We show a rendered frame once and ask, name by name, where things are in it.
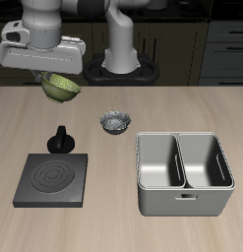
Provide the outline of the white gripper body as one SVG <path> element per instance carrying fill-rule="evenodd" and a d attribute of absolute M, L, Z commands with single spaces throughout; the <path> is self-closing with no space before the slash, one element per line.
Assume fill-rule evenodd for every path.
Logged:
<path fill-rule="evenodd" d="M 60 44 L 46 52 L 26 44 L 2 41 L 0 64 L 9 68 L 80 74 L 85 52 L 86 44 L 79 38 L 69 36 L 62 36 Z"/>

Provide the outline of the white two-bin basket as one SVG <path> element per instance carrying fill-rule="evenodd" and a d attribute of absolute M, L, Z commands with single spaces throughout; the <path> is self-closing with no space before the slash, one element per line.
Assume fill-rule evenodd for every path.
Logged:
<path fill-rule="evenodd" d="M 235 188 L 221 142 L 210 132 L 141 132 L 136 169 L 146 217 L 216 217 Z"/>

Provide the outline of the dark kitchen cupboards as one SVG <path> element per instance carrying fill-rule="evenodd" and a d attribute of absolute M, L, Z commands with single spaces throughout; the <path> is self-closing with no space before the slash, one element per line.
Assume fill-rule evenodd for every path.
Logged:
<path fill-rule="evenodd" d="M 159 67 L 158 86 L 198 84 L 211 11 L 217 0 L 168 0 L 164 10 L 125 9 L 134 22 L 134 47 Z M 3 27 L 22 17 L 20 0 L 0 1 L 0 41 Z M 0 86 L 33 86 L 29 70 L 0 65 Z"/>

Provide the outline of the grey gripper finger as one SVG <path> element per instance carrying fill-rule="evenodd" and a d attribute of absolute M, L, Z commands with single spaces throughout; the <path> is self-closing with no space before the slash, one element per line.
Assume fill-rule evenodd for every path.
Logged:
<path fill-rule="evenodd" d="M 30 70 L 31 73 L 33 74 L 35 81 L 37 83 L 41 83 L 41 73 L 39 73 L 37 70 Z"/>

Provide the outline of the round black stove knob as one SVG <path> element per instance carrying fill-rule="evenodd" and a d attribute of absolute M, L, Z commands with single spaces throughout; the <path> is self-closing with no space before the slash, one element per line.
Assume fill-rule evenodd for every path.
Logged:
<path fill-rule="evenodd" d="M 75 148 L 75 140 L 67 134 L 65 126 L 59 126 L 56 135 L 47 142 L 47 149 L 52 154 L 68 154 Z"/>

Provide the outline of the small grey fluted dish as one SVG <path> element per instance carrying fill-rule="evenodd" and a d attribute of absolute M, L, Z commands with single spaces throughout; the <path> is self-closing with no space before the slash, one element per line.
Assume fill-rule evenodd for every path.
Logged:
<path fill-rule="evenodd" d="M 100 116 L 99 123 L 108 134 L 120 135 L 128 129 L 131 123 L 131 117 L 125 112 L 111 110 Z"/>

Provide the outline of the dark grey stove plate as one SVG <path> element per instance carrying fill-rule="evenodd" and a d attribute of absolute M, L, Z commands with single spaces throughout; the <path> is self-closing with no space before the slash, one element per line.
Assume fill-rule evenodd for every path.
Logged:
<path fill-rule="evenodd" d="M 13 206 L 81 208 L 87 166 L 87 154 L 29 154 Z"/>

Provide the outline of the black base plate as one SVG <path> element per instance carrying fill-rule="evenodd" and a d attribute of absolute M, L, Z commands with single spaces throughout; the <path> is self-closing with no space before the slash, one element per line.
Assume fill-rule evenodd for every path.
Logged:
<path fill-rule="evenodd" d="M 90 86 L 95 87 L 138 87 L 152 86 L 159 77 L 158 66 L 146 53 L 139 53 L 139 68 L 128 74 L 114 74 L 102 67 L 105 59 L 103 53 L 97 53 L 83 70 L 84 78 Z"/>

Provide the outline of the green bowl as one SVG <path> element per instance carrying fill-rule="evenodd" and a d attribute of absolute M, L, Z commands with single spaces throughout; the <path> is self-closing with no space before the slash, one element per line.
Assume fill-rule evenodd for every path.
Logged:
<path fill-rule="evenodd" d="M 41 87 L 46 97 L 54 102 L 63 103 L 73 99 L 82 90 L 80 86 L 57 74 L 41 72 Z"/>

